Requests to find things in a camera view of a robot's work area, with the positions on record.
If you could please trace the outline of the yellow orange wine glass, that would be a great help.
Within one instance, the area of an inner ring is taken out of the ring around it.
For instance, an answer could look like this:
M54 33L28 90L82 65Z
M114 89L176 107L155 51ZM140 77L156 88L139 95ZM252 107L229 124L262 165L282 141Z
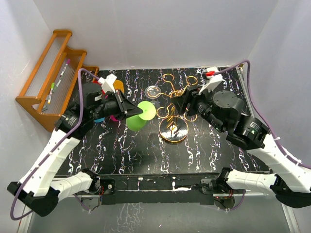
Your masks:
M113 83L113 86L115 90L120 90L122 93L124 93L124 84L121 80L115 80Z

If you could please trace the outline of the blue wine glass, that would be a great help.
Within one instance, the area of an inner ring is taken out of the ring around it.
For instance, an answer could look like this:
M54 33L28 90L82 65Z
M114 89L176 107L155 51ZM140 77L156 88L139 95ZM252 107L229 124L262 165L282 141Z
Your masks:
M96 119L94 120L95 123L100 123L100 122L103 122L105 120L104 117L100 118L100 119Z

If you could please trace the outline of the clear wine glass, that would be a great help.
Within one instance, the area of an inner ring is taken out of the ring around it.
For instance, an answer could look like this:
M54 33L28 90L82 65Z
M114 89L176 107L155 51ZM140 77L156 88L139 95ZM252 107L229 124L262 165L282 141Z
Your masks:
M156 105L158 104L157 99L161 96L161 89L155 85L151 85L145 89L144 94L153 105Z

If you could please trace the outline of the red wine glass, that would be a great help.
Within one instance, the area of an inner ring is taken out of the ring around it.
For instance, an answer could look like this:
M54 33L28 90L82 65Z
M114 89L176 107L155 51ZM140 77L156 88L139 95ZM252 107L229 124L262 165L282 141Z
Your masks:
M99 85L102 85L102 83L101 83L101 82L98 82L97 80L93 80L92 82L93 82L93 83L96 83L96 84L99 84Z

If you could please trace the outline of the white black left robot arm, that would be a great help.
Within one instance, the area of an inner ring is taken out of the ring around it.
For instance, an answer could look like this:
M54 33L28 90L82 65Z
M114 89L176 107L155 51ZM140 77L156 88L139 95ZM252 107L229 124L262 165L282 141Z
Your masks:
M78 192L94 194L100 189L99 177L86 168L76 175L54 181L59 168L71 151L95 124L95 120L114 115L119 120L143 110L116 90L103 94L97 83L79 88L80 101L68 106L57 121L46 147L29 172L7 190L39 216L50 214L63 199Z

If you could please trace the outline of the magenta wine glass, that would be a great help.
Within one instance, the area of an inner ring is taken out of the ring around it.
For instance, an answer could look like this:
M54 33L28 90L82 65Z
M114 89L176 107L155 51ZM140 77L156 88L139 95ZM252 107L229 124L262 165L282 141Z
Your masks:
M118 119L116 119L114 116L110 116L110 119L111 119L112 121L114 121L114 122L119 121L119 120L118 120Z

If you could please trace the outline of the green wine glass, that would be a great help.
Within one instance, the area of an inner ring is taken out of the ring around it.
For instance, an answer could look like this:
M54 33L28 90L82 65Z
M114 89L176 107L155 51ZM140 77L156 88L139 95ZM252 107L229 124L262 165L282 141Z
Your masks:
M126 125L128 129L132 131L141 130L148 121L152 120L156 116L156 108L149 101L142 101L138 104L143 112L141 114L132 116L126 119Z

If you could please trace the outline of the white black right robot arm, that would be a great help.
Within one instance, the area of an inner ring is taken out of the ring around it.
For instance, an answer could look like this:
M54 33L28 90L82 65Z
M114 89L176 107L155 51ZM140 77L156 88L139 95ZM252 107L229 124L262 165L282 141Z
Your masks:
M272 174L223 168L217 179L203 184L206 190L251 190L276 197L292 208L311 204L311 171L282 153L270 130L259 119L242 113L244 101L233 92L187 87L171 98L179 114L199 115L214 129L226 132L226 140L263 161Z

